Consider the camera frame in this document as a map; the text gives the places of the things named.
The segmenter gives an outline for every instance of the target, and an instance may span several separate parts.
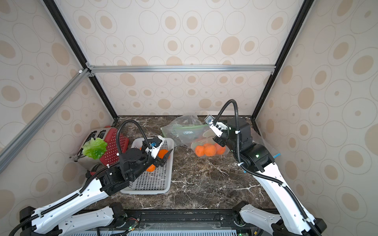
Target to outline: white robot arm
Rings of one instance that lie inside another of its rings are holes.
[[[218,122],[222,112],[229,104],[233,104],[235,117],[226,124]],[[235,100],[225,103],[218,115],[214,118],[207,116],[205,122],[214,131],[213,140],[222,147],[227,146],[234,154],[245,173],[253,175],[265,189],[280,215],[273,215],[258,210],[247,204],[240,208],[240,216],[246,223],[254,224],[270,234],[285,235],[316,235],[320,236],[326,228],[322,219],[315,219],[312,214],[299,202],[293,191],[282,178],[280,171],[269,151],[252,141],[251,126],[244,118],[239,117]]]
[[[65,236],[93,227],[119,227],[125,224],[125,212],[120,203],[103,209],[74,215],[76,212],[129,186],[148,167],[164,166],[172,150],[156,158],[165,138],[145,138],[140,149],[131,148],[119,155],[119,162],[97,171],[77,191],[44,207],[27,207],[20,212],[20,224],[9,234],[23,228],[21,236]]]

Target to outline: white vent grille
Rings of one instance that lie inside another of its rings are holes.
[[[111,236],[122,231],[101,232],[101,236]],[[71,236],[97,236],[96,231],[84,231]],[[236,230],[146,230],[131,231],[127,236],[236,236]]]

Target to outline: clear plastic bag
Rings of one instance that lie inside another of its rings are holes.
[[[227,154],[228,147],[215,143],[215,133],[206,125],[182,126],[176,129],[181,142],[191,148],[198,157],[212,157]]]
[[[202,122],[198,120],[198,116],[196,115],[185,115],[180,116],[174,119],[169,125],[161,127],[160,130],[164,137],[171,138],[175,142],[176,146],[183,146],[184,144],[180,140],[176,129],[183,127],[183,126],[200,126]]]
[[[169,125],[161,127],[160,130],[164,137],[174,140],[175,147],[185,145],[199,157],[219,156],[229,152],[228,147],[221,147],[214,142],[214,132],[207,124],[199,121],[196,115],[177,117]]]

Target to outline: green lettuce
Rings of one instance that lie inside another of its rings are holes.
[[[83,145],[83,154],[97,160],[106,152],[106,146],[108,144],[103,139],[91,138]]]

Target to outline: marble countertop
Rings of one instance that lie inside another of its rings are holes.
[[[141,124],[147,137],[162,135],[160,127],[168,125],[175,118],[176,116],[122,116],[116,128],[126,119],[135,119]],[[204,118],[205,116],[199,116],[200,121]],[[130,139],[129,148],[134,139],[142,137],[132,124],[126,125],[122,133]],[[231,209],[240,201],[248,201],[260,209],[275,208],[257,180],[236,165],[231,152],[217,157],[197,157],[190,148],[178,146],[174,150],[172,181],[168,192],[157,195],[128,195],[118,192],[87,209],[100,209],[112,202],[121,202],[125,209]]]

